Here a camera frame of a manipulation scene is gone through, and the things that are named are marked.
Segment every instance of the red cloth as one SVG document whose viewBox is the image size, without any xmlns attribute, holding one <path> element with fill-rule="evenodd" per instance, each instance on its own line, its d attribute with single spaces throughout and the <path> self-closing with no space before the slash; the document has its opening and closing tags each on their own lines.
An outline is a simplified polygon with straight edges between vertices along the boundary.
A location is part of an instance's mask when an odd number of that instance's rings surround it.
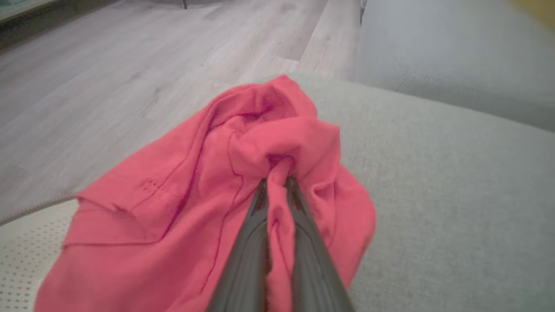
<svg viewBox="0 0 555 312">
<path fill-rule="evenodd" d="M 282 76 L 224 92 L 81 192 L 36 311 L 204 310 L 266 177 L 268 301 L 271 311 L 291 310 L 288 175 L 348 286 L 374 232 L 374 206 L 340 164 L 339 128 L 319 121 L 312 101 Z"/>
</svg>

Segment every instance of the stitching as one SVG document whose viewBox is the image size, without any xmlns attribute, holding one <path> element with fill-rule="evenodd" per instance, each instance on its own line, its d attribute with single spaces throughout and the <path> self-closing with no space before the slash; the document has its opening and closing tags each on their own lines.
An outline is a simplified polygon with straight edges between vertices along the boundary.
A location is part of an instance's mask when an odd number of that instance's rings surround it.
<svg viewBox="0 0 555 312">
<path fill-rule="evenodd" d="M 229 216 L 229 214 L 231 213 L 231 210 L 233 209 L 233 207 L 235 206 L 235 201 L 237 200 L 237 196 L 239 195 L 239 192 L 241 192 L 241 190 L 243 189 L 243 185 L 245 183 L 245 179 L 242 175 L 237 174 L 235 172 L 235 169 L 233 169 L 233 163 L 231 162 L 231 156 L 229 155 L 229 145 L 231 143 L 231 138 L 232 136 L 235 134 L 235 132 L 232 132 L 229 135 L 229 139 L 228 139 L 228 161 L 229 161 L 229 165 L 231 167 L 231 171 L 233 172 L 233 174 L 236 177 L 241 177 L 241 186 L 239 187 L 239 189 L 237 190 L 237 192 L 235 193 L 235 196 L 233 197 L 233 200 L 231 201 L 231 206 L 228 209 L 228 212 L 225 213 L 224 218 L 221 221 L 221 227 L 220 227 L 220 235 L 218 236 L 218 246 L 216 247 L 216 254 L 214 256 L 214 262 L 212 263 L 212 268 L 210 268 L 210 271 L 208 272 L 208 276 L 206 276 L 206 280 L 204 281 L 203 287 L 200 289 L 200 293 L 202 293 L 204 291 L 204 288 L 206 287 L 208 280 L 210 279 L 210 276 L 212 276 L 212 273 L 214 271 L 214 268 L 216 267 L 216 262 L 218 261 L 218 255 L 220 254 L 220 245 L 221 245 L 221 237 L 223 236 L 223 231 L 224 231 L 224 224 L 225 224 L 225 219 L 227 219 L 227 217 Z"/>
</svg>

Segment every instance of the gray couch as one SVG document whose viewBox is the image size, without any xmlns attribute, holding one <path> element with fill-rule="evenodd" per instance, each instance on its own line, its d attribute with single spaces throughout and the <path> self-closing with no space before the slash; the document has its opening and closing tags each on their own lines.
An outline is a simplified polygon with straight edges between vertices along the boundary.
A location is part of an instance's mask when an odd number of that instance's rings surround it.
<svg viewBox="0 0 555 312">
<path fill-rule="evenodd" d="M 358 82 L 555 132 L 555 33 L 511 1 L 365 6 Z"/>
<path fill-rule="evenodd" d="M 357 311 L 555 311 L 555 133 L 291 77 L 341 127 L 341 161 L 376 205 L 350 288 Z"/>
</svg>

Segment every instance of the fold in fabric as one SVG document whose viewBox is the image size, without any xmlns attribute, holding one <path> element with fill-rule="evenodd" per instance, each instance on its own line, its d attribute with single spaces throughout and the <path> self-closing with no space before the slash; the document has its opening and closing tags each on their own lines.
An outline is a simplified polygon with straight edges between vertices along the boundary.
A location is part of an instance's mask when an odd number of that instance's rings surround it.
<svg viewBox="0 0 555 312">
<path fill-rule="evenodd" d="M 340 164 L 339 127 L 318 120 L 310 98 L 281 76 L 222 93 L 82 191 L 36 311 L 204 310 L 262 178 L 269 309 L 290 311 L 289 175 L 348 287 L 374 232 L 374 206 Z"/>
</svg>

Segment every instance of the pink shirt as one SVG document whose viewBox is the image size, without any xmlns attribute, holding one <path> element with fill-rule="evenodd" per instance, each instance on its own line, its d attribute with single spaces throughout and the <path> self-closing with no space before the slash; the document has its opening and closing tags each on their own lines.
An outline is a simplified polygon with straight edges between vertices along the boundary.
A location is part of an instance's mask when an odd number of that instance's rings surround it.
<svg viewBox="0 0 555 312">
<path fill-rule="evenodd" d="M 230 89 L 78 195 L 37 312 L 202 311 L 261 178 L 268 178 L 271 311 L 290 311 L 294 176 L 346 286 L 375 228 L 340 164 L 339 127 L 287 76 Z"/>
</svg>

